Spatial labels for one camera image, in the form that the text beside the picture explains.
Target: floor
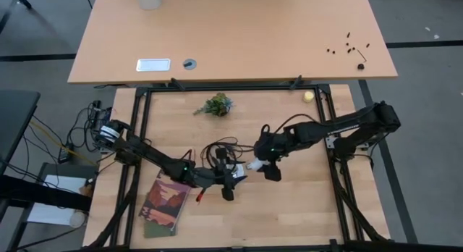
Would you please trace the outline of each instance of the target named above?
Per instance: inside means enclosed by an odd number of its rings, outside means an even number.
[[[34,11],[23,5],[0,0],[0,18],[8,9],[10,18],[0,31],[0,56],[74,54],[90,14],[87,0],[29,0]],[[386,42],[463,39],[463,0],[370,0]],[[462,47],[391,49],[399,72],[395,81],[369,81],[373,99],[393,105],[402,121],[397,133],[388,137],[403,194],[420,243],[463,246],[463,59]],[[79,110],[91,101],[110,106],[113,88],[94,89],[91,85],[68,85],[72,60],[0,62],[0,88],[39,91],[36,116],[60,135],[65,135]],[[356,107],[364,106],[357,81],[348,82]],[[26,137],[36,141],[28,130]],[[58,149],[45,140],[53,154]],[[51,159],[34,146],[30,168]],[[84,154],[97,159],[98,154]],[[18,146],[12,164],[25,167],[24,142]],[[391,189],[379,151],[375,178],[391,236],[405,241]],[[20,215],[9,209],[0,226],[0,251],[7,246],[12,228]],[[30,224],[22,244],[67,231],[68,227]],[[78,249],[84,229],[58,240],[32,247],[30,251]]]

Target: black metal frame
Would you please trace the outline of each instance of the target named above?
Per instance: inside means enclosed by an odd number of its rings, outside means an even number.
[[[246,82],[246,83],[211,83],[209,85],[205,85],[204,83],[195,84],[194,86],[179,86],[176,83],[172,83],[168,86],[162,85],[154,85],[152,88],[137,88],[135,94],[135,102],[134,108],[132,110],[132,119],[130,122],[130,126],[135,128],[137,124],[137,115],[139,112],[140,101],[143,96],[145,96],[145,108],[143,110],[143,118],[142,124],[140,126],[140,137],[144,138],[148,123],[148,113],[150,108],[150,99],[152,93],[159,93],[159,92],[179,92],[179,91],[264,91],[264,90],[314,90],[315,93],[315,102],[318,108],[318,114],[320,116],[321,122],[326,121],[326,115],[323,109],[323,102],[321,94],[325,94],[325,100],[328,106],[328,113],[330,118],[336,117],[336,112],[334,109],[333,99],[331,98],[331,91],[329,85],[305,85],[298,84],[296,88],[288,86],[288,85],[275,85],[274,83],[253,83],[253,82]],[[342,201],[341,196],[335,191],[334,181],[338,180],[336,163],[334,159],[334,154],[332,151],[328,149],[326,146],[326,153],[328,157],[328,165],[331,173],[331,179],[333,182],[334,187],[334,195],[336,197],[336,206],[339,215],[339,224],[342,231],[342,237],[344,243],[348,243],[350,240],[349,234],[349,226],[347,223],[347,217],[344,210],[344,202]],[[133,175],[134,181],[139,181],[140,179],[140,170],[141,166],[135,165],[135,172]],[[116,207],[118,207],[122,199],[124,198],[124,194],[126,191],[126,183],[127,177],[129,174],[129,167],[124,165],[122,168],[122,175],[121,175],[121,184],[119,186],[119,192],[116,201]],[[350,178],[349,168],[347,166],[346,161],[341,161],[341,175],[344,179],[344,184],[346,186],[347,194],[353,204],[355,203],[355,196],[354,190],[352,186],[352,180]],[[127,225],[124,234],[124,242],[123,245],[130,246],[130,240],[132,235],[132,226],[133,226],[133,219],[135,215],[135,204],[136,200],[132,200],[129,204],[129,211],[127,217]],[[359,241],[364,241],[365,238],[363,236],[362,228],[358,222],[358,220],[352,215],[354,228],[356,233],[356,238]],[[117,237],[119,234],[119,225],[114,229],[111,235],[110,245],[117,244]],[[341,247],[337,245],[336,240],[329,240],[330,245],[296,245],[296,246],[265,246],[265,247],[245,247],[245,248],[149,248],[149,249],[136,249],[131,251],[301,251],[301,250],[309,250],[309,251],[341,251]]]

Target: wooden table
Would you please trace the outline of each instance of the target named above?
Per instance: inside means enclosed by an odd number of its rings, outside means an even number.
[[[338,116],[354,112],[348,85],[331,85],[331,91]],[[303,91],[228,91],[226,94],[235,106],[227,116],[193,116],[192,113],[215,93],[154,93],[146,138],[171,157],[180,157],[193,148],[198,163],[201,149],[222,137],[235,136],[241,144],[252,145],[265,123],[275,130],[296,113],[318,117],[315,102],[302,102]],[[134,95],[135,89],[116,92],[112,119],[130,121]],[[143,106],[142,101],[138,121]],[[248,154],[241,159],[250,161],[253,156]],[[101,167],[110,162],[111,159],[105,160]],[[220,186],[213,186],[198,205],[195,198],[200,190],[192,190],[179,218],[175,237],[145,239],[144,219],[135,217],[131,248],[320,245],[326,244],[330,238],[342,243],[323,143],[291,153],[279,163],[279,167],[283,177],[281,182],[271,182],[261,173],[247,171],[249,177],[238,184],[232,202],[222,199]],[[369,161],[357,157],[349,162],[349,168],[359,209],[380,234],[388,237]],[[122,166],[115,164],[98,176],[84,245],[95,240],[114,211],[121,170]],[[157,166],[146,161],[142,163],[136,214],[158,171]],[[126,217],[122,219],[119,241],[123,240],[125,222]],[[351,222],[349,226],[353,235]]]
[[[352,47],[356,50],[348,53]],[[364,62],[359,51],[367,59],[363,71],[357,69]],[[171,60],[167,72],[135,70],[138,59],[165,58]],[[196,60],[197,67],[186,70],[186,59]],[[397,76],[368,0],[163,0],[148,11],[137,0],[96,0],[68,82],[299,75],[307,80]]]

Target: desk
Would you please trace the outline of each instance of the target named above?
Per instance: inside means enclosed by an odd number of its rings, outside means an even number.
[[[347,53],[351,47],[356,50]],[[367,59],[363,71],[357,70],[364,62],[358,50]],[[138,59],[165,58],[171,60],[168,72],[135,71]],[[186,70],[186,59],[197,67]],[[163,0],[149,11],[137,0],[96,0],[68,82],[282,81],[299,75],[397,76],[368,0]]]
[[[235,136],[241,144],[252,145],[265,123],[273,131],[296,113],[319,117],[314,102],[302,102],[303,91],[227,91],[227,96],[234,101],[234,107],[227,116],[193,116],[192,113],[215,93],[154,93],[146,138],[171,157],[180,157],[193,148],[196,150],[195,160],[200,164],[200,150],[222,137]],[[112,119],[130,122],[134,95],[135,89],[119,89],[116,92]],[[331,95],[338,116],[354,112],[348,85],[331,85]],[[141,120],[143,106],[141,102],[137,121]],[[112,162],[110,159],[102,162],[101,167]],[[247,154],[241,159],[250,161],[253,157]],[[135,217],[131,248],[320,245],[326,244],[330,238],[341,243],[323,143],[291,153],[279,163],[279,167],[283,177],[281,182],[267,181],[261,173],[248,171],[249,177],[238,184],[232,202],[222,199],[221,187],[213,186],[198,205],[195,197],[200,190],[192,190],[182,210],[175,237],[145,239],[144,219]],[[349,169],[359,209],[380,234],[388,237],[368,160],[357,157],[349,162]],[[121,171],[121,166],[113,165],[98,176],[84,245],[94,241],[108,223],[114,211]],[[159,168],[153,164],[142,162],[136,214],[158,171]],[[125,219],[122,219],[119,241],[124,234]],[[352,224],[349,228],[353,237]]]

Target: book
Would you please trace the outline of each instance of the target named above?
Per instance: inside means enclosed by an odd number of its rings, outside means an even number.
[[[190,189],[190,186],[174,182],[162,171],[159,172],[139,213],[146,220],[146,238],[176,234],[175,224]]]

